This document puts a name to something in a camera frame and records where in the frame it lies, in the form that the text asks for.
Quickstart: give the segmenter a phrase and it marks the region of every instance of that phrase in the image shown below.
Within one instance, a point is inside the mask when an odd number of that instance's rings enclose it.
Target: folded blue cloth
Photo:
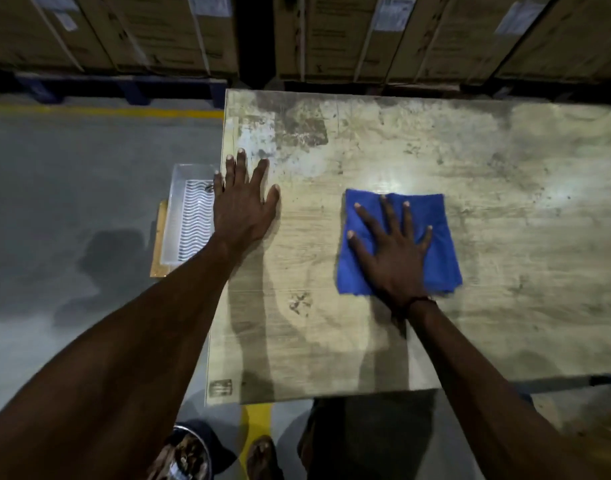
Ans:
[[[403,202],[410,202],[412,220],[414,222],[414,241],[419,242],[428,226],[432,226],[432,241],[423,265],[423,281],[430,293],[452,292],[457,286],[463,284],[459,263],[454,252],[454,243],[450,235],[445,217],[443,194],[436,195],[399,195],[388,194],[388,199],[394,207],[397,218],[401,222],[403,217]],[[343,231],[343,242],[339,266],[337,270],[337,288],[339,293],[354,295],[372,295],[374,292],[365,281],[363,272],[358,264],[357,257],[349,248],[347,234],[349,230],[357,233],[365,248],[374,254],[376,242],[368,228],[354,209],[355,202],[359,202],[373,215],[384,229],[385,216],[379,202],[379,195],[363,190],[346,190],[347,220]]]

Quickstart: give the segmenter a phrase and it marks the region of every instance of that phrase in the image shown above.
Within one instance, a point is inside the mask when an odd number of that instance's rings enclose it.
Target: white wavy pattern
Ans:
[[[183,217],[179,261],[187,261],[203,249],[212,235],[214,192],[209,180],[188,180],[183,193]]]

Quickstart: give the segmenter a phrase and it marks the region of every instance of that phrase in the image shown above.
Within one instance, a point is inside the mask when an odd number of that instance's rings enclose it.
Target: blue pallet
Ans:
[[[42,104],[61,104],[64,97],[68,95],[67,88],[72,87],[72,83],[77,85],[75,95],[79,96],[117,96],[122,94],[125,100],[137,106],[147,106],[151,102],[151,97],[144,90],[148,86],[157,88],[157,97],[179,98],[179,90],[199,90],[204,91],[211,100],[214,107],[223,109],[225,107],[225,90],[228,81],[224,79],[210,79],[205,77],[175,77],[162,75],[130,75],[130,76],[109,76],[109,75],[62,75],[49,73],[16,72],[16,80],[21,84],[25,91],[36,101]],[[103,90],[94,90],[91,94],[86,94],[85,88],[92,85],[98,86],[99,83],[106,84],[108,93]]]

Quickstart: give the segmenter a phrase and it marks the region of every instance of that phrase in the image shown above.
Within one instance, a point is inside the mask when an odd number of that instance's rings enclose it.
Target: forearm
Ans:
[[[22,465],[40,477],[77,478],[147,468],[171,431],[233,266],[212,239],[46,364],[0,412],[0,477]]]
[[[488,480],[593,478],[556,430],[429,302],[413,304],[410,323]]]

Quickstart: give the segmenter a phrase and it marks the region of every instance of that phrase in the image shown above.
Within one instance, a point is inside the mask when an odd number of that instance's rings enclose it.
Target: foot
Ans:
[[[254,440],[248,451],[246,466],[250,480],[284,480],[283,471],[278,468],[277,450],[269,436]]]

